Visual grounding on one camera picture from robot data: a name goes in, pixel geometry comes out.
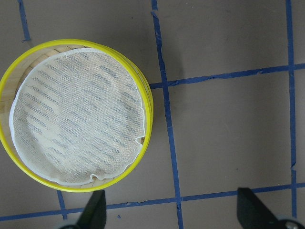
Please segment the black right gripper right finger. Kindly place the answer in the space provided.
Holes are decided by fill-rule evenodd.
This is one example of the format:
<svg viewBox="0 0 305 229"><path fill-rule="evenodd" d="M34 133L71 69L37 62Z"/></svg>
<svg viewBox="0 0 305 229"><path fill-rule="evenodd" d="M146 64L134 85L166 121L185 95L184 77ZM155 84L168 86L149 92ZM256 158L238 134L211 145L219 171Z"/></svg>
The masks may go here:
<svg viewBox="0 0 305 229"><path fill-rule="evenodd" d="M247 187L237 190L237 219L243 229L284 229L281 221Z"/></svg>

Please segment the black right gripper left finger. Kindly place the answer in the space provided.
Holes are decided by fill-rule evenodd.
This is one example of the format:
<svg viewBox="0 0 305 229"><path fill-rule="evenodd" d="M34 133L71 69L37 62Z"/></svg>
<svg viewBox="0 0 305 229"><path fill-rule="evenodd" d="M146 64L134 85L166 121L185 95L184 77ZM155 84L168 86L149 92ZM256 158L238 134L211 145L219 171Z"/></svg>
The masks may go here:
<svg viewBox="0 0 305 229"><path fill-rule="evenodd" d="M77 220L78 229L104 229L106 225L105 191L94 191L81 216Z"/></svg>

